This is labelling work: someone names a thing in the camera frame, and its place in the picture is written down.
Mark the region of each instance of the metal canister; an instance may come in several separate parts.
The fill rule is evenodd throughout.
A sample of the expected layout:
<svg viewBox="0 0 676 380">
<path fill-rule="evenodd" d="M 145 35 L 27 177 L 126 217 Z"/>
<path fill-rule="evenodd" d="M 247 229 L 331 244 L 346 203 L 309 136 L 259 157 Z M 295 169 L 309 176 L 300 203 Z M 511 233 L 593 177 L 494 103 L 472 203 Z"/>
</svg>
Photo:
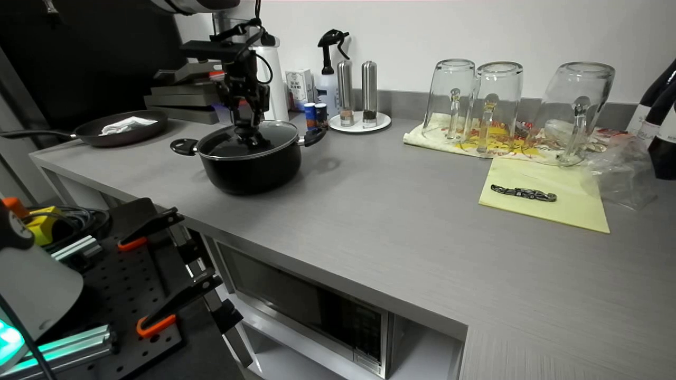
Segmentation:
<svg viewBox="0 0 676 380">
<path fill-rule="evenodd" d="M 327 128 L 330 127 L 327 106 L 325 103 L 316 103 L 315 106 L 315 116 L 316 116 L 316 127 L 318 128 Z"/>
<path fill-rule="evenodd" d="M 315 103 L 303 103 L 301 114 L 303 114 L 306 128 L 315 131 L 316 128 L 316 106 Z"/>
<path fill-rule="evenodd" d="M 373 122 L 378 116 L 378 68 L 373 61 L 360 65 L 363 121 Z"/>
<path fill-rule="evenodd" d="M 355 94 L 352 94 L 352 64 L 338 64 L 338 97 L 340 97 L 340 125 L 355 125 Z"/>
</svg>

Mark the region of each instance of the black pot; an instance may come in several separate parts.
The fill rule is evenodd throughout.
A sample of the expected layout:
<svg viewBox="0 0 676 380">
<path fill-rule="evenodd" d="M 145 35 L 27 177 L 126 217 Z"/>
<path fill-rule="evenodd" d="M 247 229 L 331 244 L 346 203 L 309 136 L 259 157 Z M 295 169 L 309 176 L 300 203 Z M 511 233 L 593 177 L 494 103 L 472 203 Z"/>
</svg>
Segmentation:
<svg viewBox="0 0 676 380">
<path fill-rule="evenodd" d="M 308 131 L 303 139 L 289 122 L 259 125 L 257 131 L 226 127 L 196 139 L 174 139 L 171 151 L 199 155 L 211 184 L 227 194 L 256 194 L 282 187 L 300 169 L 300 144 L 312 145 L 325 136 Z"/>
</svg>

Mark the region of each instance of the green light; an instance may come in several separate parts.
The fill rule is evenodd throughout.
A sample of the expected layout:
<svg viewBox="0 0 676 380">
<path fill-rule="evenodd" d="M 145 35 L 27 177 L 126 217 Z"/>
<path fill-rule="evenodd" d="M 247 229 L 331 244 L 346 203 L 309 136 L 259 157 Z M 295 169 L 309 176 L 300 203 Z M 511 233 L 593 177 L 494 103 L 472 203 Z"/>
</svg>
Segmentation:
<svg viewBox="0 0 676 380">
<path fill-rule="evenodd" d="M 0 367 L 6 366 L 23 348 L 23 336 L 0 318 Z"/>
</svg>

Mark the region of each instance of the cup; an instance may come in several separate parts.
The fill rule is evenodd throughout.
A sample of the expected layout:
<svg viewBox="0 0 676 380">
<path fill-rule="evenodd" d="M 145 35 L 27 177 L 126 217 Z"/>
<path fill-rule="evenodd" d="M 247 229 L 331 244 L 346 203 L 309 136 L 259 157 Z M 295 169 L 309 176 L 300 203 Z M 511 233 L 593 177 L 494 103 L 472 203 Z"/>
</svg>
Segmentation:
<svg viewBox="0 0 676 380">
<path fill-rule="evenodd" d="M 518 106 L 522 101 L 524 68 L 515 61 L 489 61 L 480 68 L 472 116 L 477 122 L 477 153 L 494 157 L 511 151 Z"/>
<path fill-rule="evenodd" d="M 614 79 L 614 68 L 595 61 L 570 61 L 556 70 L 543 103 L 537 112 L 537 127 L 545 144 L 560 151 L 556 160 L 564 166 L 582 160 L 582 145 L 593 133 Z"/>
<path fill-rule="evenodd" d="M 469 60 L 438 61 L 429 85 L 421 136 L 440 131 L 449 142 L 462 142 L 472 96 L 475 64 Z"/>
</svg>

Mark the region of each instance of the plate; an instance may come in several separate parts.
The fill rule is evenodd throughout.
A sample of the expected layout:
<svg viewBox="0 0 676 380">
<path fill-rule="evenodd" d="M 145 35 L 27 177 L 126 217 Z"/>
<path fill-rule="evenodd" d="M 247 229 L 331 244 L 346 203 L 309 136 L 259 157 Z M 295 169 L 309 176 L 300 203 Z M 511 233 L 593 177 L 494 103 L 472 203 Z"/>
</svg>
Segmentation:
<svg viewBox="0 0 676 380">
<path fill-rule="evenodd" d="M 355 112 L 355 125 L 341 127 L 340 125 L 340 114 L 330 119 L 330 128 L 340 131 L 340 133 L 351 133 L 351 136 L 363 136 L 363 133 L 373 133 L 390 127 L 392 119 L 387 114 L 376 114 L 376 122 L 363 122 L 363 112 Z"/>
</svg>

